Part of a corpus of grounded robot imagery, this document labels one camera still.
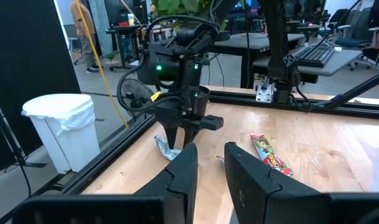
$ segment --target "wooden table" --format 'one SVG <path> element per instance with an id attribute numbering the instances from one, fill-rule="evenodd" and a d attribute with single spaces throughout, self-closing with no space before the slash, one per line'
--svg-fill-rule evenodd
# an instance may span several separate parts
<path id="1" fill-rule="evenodd" d="M 210 87 L 213 90 L 255 93 L 254 90 Z M 308 95 L 328 99 L 329 96 Z M 379 100 L 357 99 L 363 103 Z M 229 223 L 232 200 L 225 172 L 216 155 L 235 141 L 258 157 L 249 134 L 265 134 L 275 152 L 287 162 L 293 178 L 321 192 L 368 190 L 372 164 L 379 146 L 379 120 L 272 110 L 209 103 L 207 114 L 225 118 L 218 131 L 203 130 L 194 142 L 199 168 L 194 223 Z M 83 194 L 131 194 L 155 177 L 169 161 L 162 157 L 154 136 L 166 138 L 159 123 L 153 125 Z M 179 130 L 176 146 L 184 132 Z"/>

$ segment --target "red snack package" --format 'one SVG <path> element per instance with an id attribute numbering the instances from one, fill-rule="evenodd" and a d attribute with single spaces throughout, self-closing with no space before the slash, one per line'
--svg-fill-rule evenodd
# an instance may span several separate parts
<path id="1" fill-rule="evenodd" d="M 275 155 L 272 146 L 269 144 L 268 140 L 264 135 L 257 136 L 255 134 L 250 135 L 251 142 L 253 142 L 254 147 L 257 150 L 258 155 L 261 160 L 285 175 L 293 175 L 290 167 L 283 162 L 278 156 Z"/>

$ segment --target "floor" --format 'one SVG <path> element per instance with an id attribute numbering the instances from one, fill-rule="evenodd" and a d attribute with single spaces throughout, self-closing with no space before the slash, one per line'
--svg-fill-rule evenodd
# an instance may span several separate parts
<path id="1" fill-rule="evenodd" d="M 223 73 L 219 67 L 218 61 L 220 62 Z M 219 55 L 218 61 L 213 60 L 210 68 L 203 67 L 201 84 L 216 86 L 222 86 L 224 84 L 225 86 L 239 87 L 241 58 L 232 55 Z M 122 131 L 123 122 L 111 104 L 111 99 L 108 96 L 108 91 L 105 88 L 101 75 L 99 73 L 86 73 L 84 64 L 79 64 L 74 67 L 82 92 L 91 95 L 92 100 L 94 101 L 95 114 L 97 118 L 95 122 L 96 133 L 98 136 L 98 142 L 100 143 L 101 148 L 103 148 L 103 146 L 106 146 L 108 141 L 115 134 Z M 117 73 L 111 72 L 105 65 L 105 76 L 110 86 L 112 95 L 116 95 L 118 80 L 123 72 L 124 70 L 119 70 Z M 366 70 L 361 65 L 352 72 L 349 70 L 349 67 L 344 67 L 333 77 L 320 77 L 317 84 L 307 83 L 301 86 L 301 90 L 304 93 L 336 95 L 339 93 L 344 93 L 352 87 L 376 75 L 378 72 L 379 70 L 375 68 Z M 379 85 L 374 89 L 365 92 L 361 95 L 361 97 L 379 98 Z M 127 114 L 127 112 L 120 107 L 116 97 L 112 97 L 112 99 L 117 104 L 120 112 L 122 112 L 123 117 L 127 120 L 131 119 L 129 114 Z M 53 167 L 44 147 L 41 147 L 39 150 L 32 153 L 29 156 L 28 161 L 47 163 L 47 165 L 41 169 L 25 168 L 25 171 L 29 177 L 32 192 L 35 192 L 57 175 L 57 172 Z M 20 168 L 16 168 L 6 174 L 1 171 L 0 218 L 23 201 L 26 197 L 27 186 Z"/>

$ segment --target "black keyboard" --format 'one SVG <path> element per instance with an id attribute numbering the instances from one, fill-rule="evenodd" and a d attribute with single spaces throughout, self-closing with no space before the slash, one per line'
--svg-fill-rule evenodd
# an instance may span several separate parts
<path id="1" fill-rule="evenodd" d="M 309 55 L 308 52 L 312 50 L 315 46 L 308 46 L 303 51 L 296 55 L 297 57 L 297 65 L 308 66 L 308 67 L 325 67 L 326 63 L 332 57 L 334 53 L 334 47 L 327 45 L 320 45 L 316 49 L 314 49 Z"/>

